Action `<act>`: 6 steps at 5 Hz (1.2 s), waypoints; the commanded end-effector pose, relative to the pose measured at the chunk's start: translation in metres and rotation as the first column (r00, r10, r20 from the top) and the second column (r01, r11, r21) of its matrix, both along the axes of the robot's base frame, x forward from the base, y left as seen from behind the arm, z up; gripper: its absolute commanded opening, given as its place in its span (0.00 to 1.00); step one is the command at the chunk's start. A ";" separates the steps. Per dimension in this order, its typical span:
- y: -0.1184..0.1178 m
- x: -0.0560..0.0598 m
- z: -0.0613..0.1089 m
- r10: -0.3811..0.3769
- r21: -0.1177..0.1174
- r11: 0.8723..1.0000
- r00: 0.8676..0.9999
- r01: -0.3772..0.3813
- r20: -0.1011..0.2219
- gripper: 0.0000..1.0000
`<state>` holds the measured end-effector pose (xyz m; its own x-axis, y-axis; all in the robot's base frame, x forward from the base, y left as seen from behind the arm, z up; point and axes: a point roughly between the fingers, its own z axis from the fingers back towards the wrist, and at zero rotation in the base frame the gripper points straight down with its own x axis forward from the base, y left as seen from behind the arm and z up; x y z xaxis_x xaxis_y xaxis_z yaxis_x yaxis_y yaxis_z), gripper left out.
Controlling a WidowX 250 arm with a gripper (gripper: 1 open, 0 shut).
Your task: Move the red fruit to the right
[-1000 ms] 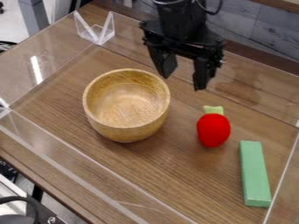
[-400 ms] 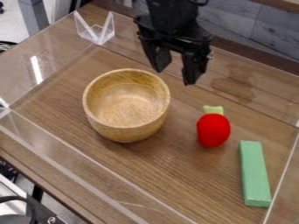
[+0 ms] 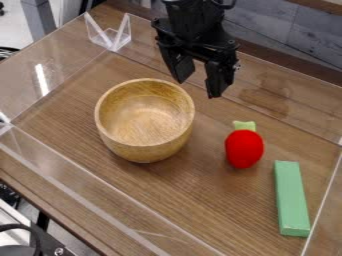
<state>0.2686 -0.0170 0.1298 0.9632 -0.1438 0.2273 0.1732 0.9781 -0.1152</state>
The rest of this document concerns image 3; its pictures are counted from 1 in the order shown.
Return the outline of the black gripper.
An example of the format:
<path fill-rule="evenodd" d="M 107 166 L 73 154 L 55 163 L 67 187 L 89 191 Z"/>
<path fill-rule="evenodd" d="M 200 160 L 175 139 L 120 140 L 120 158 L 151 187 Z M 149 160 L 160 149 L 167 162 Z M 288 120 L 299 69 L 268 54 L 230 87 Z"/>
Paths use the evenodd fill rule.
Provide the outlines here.
<path fill-rule="evenodd" d="M 186 24 L 175 32 L 167 18 L 151 22 L 156 30 L 156 43 L 168 71 L 178 83 L 183 83 L 195 71 L 194 59 L 204 62 L 207 74 L 206 89 L 208 98 L 218 98 L 234 83 L 238 64 L 239 44 L 224 30 L 222 23 L 208 29 L 195 31 Z"/>

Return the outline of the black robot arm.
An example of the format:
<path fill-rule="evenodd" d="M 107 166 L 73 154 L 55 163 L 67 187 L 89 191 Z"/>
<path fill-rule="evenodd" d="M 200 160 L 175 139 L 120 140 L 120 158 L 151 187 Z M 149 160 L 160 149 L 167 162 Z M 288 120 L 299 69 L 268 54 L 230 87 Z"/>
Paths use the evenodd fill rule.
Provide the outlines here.
<path fill-rule="evenodd" d="M 167 16 L 155 18 L 156 44 L 172 78 L 183 83 L 195 72 L 195 60 L 204 63 L 210 98 L 222 96 L 239 68 L 239 44 L 223 27 L 224 11 L 236 0 L 162 0 Z"/>

